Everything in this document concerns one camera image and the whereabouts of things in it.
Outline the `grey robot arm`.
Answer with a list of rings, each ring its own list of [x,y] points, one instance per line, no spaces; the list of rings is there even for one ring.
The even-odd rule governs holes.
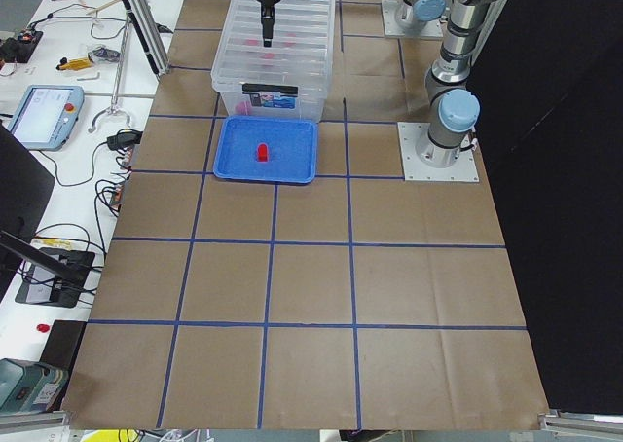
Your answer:
[[[401,0],[394,19],[402,28],[415,29],[440,19],[446,8],[446,0]]]
[[[465,89],[465,82],[480,31],[495,1],[454,0],[439,56],[425,76],[430,124],[417,141],[416,152],[428,166],[452,166],[465,151],[461,143],[478,120],[479,101]]]

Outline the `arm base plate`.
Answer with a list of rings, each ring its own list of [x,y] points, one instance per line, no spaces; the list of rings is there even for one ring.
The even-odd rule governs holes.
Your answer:
[[[478,183],[474,149],[466,136],[459,147],[445,149],[428,135],[429,123],[398,122],[398,140],[407,182]]]
[[[440,18],[445,14],[446,0],[383,0],[382,15],[387,38],[440,40],[443,37]]]

